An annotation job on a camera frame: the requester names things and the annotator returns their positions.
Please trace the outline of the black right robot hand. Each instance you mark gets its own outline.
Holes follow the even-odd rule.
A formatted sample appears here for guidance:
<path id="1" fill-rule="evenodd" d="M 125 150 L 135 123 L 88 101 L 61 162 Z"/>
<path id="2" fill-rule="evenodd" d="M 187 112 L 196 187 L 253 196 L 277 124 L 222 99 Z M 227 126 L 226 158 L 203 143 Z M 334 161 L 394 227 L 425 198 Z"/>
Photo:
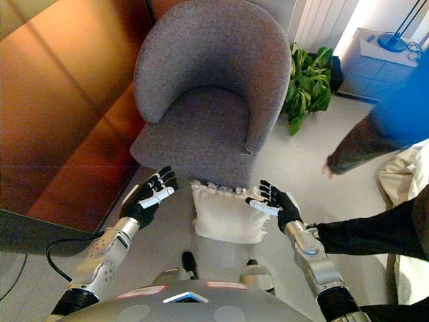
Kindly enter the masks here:
<path id="1" fill-rule="evenodd" d="M 300 208 L 290 193 L 279 190 L 266 180 L 260 180 L 259 189 L 262 201 L 247 197 L 245 202 L 263 213 L 277 217 L 278 227 L 283 234 L 286 234 L 285 228 L 289 222 L 303 222 Z"/>

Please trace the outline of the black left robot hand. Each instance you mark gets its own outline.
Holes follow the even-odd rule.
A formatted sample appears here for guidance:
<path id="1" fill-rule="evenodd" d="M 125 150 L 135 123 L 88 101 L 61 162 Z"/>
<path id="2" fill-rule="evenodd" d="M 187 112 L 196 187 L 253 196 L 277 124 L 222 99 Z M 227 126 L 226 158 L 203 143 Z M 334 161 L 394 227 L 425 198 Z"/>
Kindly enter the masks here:
<path id="1" fill-rule="evenodd" d="M 143 184 L 135 185 L 122 202 L 120 218 L 130 217 L 142 229 L 154 220 L 160 203 L 178 190 L 175 172 L 170 166 L 152 174 Z"/>

